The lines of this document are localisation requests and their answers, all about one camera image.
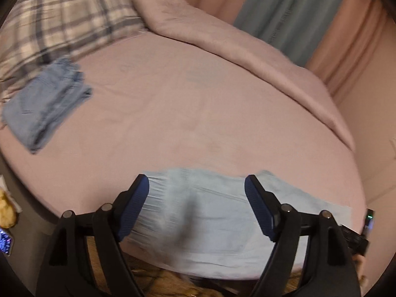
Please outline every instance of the beige wall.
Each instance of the beige wall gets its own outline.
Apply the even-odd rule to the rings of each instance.
[[[366,275],[370,288],[396,251],[396,25],[389,19],[372,60],[339,104],[356,140],[368,207],[375,210]]]

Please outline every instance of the pink blanket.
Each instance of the pink blanket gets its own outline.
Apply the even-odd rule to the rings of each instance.
[[[196,45],[249,70],[305,107],[355,150],[347,125],[323,83],[310,71],[294,65],[264,41],[188,5],[185,0],[133,2],[152,31]]]

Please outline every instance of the pillow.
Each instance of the pillow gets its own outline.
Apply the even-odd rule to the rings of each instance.
[[[131,0],[19,0],[0,30],[1,100],[60,56],[76,61],[143,28]]]

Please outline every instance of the metal screw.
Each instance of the metal screw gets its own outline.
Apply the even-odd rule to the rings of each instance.
[[[70,218],[72,215],[73,215],[73,212],[70,211],[70,210],[67,210],[67,211],[63,212],[63,215],[62,215],[62,216],[63,216],[65,219],[68,219],[68,218]]]
[[[290,204],[282,204],[280,208],[285,212],[290,212],[293,210],[293,207]]]
[[[322,216],[324,216],[326,219],[330,219],[331,218],[331,213],[327,210],[323,210],[322,211]]]
[[[102,205],[102,210],[103,211],[110,211],[113,205],[111,203],[105,203]]]

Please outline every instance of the bed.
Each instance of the bed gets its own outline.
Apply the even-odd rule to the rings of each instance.
[[[204,12],[195,14],[196,32],[190,31],[196,35],[188,35],[191,23],[175,31],[162,21],[163,14],[153,12],[160,8],[137,3],[152,32],[126,37],[78,61],[94,96],[44,149],[32,155],[7,126],[0,130],[1,172],[23,209],[11,232],[26,238],[23,230],[39,229],[29,243],[17,238],[14,255],[23,255],[26,245],[42,251],[65,210],[91,212],[113,201],[142,171],[173,167],[230,176],[269,170],[313,196],[350,206],[352,228],[359,231],[366,205],[354,144],[325,85],[247,34],[229,49],[221,40],[192,38],[202,29],[199,24],[240,37]],[[186,15],[180,0],[169,0],[168,6],[180,6]],[[213,38],[214,31],[207,31]],[[247,58],[238,56],[241,50]],[[267,70],[260,57],[270,58]],[[281,79],[274,68],[285,70]],[[294,80],[296,85],[288,85]],[[24,269],[20,255],[14,255],[10,263],[34,290],[31,273],[40,254],[32,257],[31,251]]]

